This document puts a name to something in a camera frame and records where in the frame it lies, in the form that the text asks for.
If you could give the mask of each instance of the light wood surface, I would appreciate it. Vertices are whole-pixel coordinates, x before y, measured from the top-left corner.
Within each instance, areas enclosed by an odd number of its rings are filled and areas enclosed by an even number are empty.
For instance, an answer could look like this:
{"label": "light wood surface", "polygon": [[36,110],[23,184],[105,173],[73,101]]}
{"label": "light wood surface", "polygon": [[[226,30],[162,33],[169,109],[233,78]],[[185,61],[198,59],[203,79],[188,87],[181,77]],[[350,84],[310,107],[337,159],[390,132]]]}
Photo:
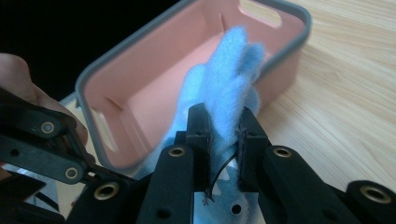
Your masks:
{"label": "light wood surface", "polygon": [[[334,187],[368,179],[396,191],[396,1],[291,2],[311,13],[312,33],[295,84],[262,110],[262,127]],[[82,186],[58,187],[67,215]]]}

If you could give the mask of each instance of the blue cloth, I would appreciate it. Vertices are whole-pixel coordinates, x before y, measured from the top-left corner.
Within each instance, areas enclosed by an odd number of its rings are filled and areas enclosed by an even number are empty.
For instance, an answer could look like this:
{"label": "blue cloth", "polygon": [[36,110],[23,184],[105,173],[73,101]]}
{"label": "blue cloth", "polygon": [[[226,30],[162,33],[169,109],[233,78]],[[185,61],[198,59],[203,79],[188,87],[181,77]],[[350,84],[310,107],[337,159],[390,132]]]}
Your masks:
{"label": "blue cloth", "polygon": [[[234,154],[236,129],[244,106],[254,114],[260,109],[260,98],[252,85],[260,74],[263,55],[264,48],[261,44],[248,43],[244,27],[237,26],[229,30],[208,62],[194,66],[185,76],[171,127],[134,177],[143,177],[154,170],[161,150],[174,143],[177,131],[187,129],[189,108],[200,103],[205,104],[214,128],[212,156],[224,152]],[[195,194],[194,223],[220,223],[224,220],[227,220],[226,223],[248,222],[251,216],[249,211],[253,209],[249,209],[251,196],[246,197],[238,191],[237,172],[230,174],[230,181],[218,185],[221,186],[221,196],[215,195],[216,203],[204,205],[202,200],[205,200],[205,196]],[[257,204],[257,195],[252,197]],[[232,214],[230,203],[238,203],[242,207],[241,214]],[[224,219],[224,214],[229,214],[230,218]]]}

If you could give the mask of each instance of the metal screw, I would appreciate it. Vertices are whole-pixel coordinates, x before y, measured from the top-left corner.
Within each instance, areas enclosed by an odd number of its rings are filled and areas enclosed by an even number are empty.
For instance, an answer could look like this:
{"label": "metal screw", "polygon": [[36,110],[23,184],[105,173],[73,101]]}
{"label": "metal screw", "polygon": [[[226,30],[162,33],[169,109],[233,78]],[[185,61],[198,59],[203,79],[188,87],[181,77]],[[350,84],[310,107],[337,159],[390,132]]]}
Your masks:
{"label": "metal screw", "polygon": [[291,156],[291,152],[288,149],[285,148],[276,148],[274,149],[274,153],[278,156],[278,157],[290,157]]}
{"label": "metal screw", "polygon": [[64,175],[68,179],[74,179],[78,176],[78,170],[75,167],[69,167],[66,172],[64,172]]}
{"label": "metal screw", "polygon": [[172,157],[181,157],[186,153],[186,150],[182,147],[175,147],[169,150],[169,155]]}
{"label": "metal screw", "polygon": [[362,186],[361,193],[368,199],[376,203],[391,203],[392,199],[389,195],[381,189],[371,187],[371,186]]}
{"label": "metal screw", "polygon": [[52,122],[46,121],[41,124],[41,132],[52,133],[55,130],[55,125]]}
{"label": "metal screw", "polygon": [[109,182],[97,188],[95,193],[93,194],[93,197],[96,200],[104,201],[116,196],[119,190],[120,190],[120,185],[118,183]]}

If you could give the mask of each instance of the black wire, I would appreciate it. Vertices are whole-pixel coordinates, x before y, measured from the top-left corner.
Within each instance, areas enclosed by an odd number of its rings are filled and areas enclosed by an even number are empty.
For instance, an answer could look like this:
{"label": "black wire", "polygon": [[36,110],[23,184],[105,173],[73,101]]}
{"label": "black wire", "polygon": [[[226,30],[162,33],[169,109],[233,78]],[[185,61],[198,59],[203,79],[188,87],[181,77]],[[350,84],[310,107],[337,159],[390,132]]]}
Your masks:
{"label": "black wire", "polygon": [[59,212],[59,205],[47,195],[38,192],[35,196],[37,197],[37,199],[41,200],[43,203],[46,203],[47,205]]}

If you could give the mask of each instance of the human hand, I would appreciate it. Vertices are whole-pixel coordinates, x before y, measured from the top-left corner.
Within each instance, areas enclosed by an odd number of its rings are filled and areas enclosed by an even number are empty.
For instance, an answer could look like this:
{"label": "human hand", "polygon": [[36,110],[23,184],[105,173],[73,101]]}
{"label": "human hand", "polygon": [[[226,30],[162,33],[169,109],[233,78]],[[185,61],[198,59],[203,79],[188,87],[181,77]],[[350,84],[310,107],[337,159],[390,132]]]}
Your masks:
{"label": "human hand", "polygon": [[[87,143],[88,132],[84,125],[70,111],[56,100],[50,98],[32,82],[29,67],[24,59],[15,55],[0,53],[0,88],[30,104],[43,106],[73,117],[77,121],[76,131],[78,136],[84,144]],[[0,180],[8,176],[0,167]]]}

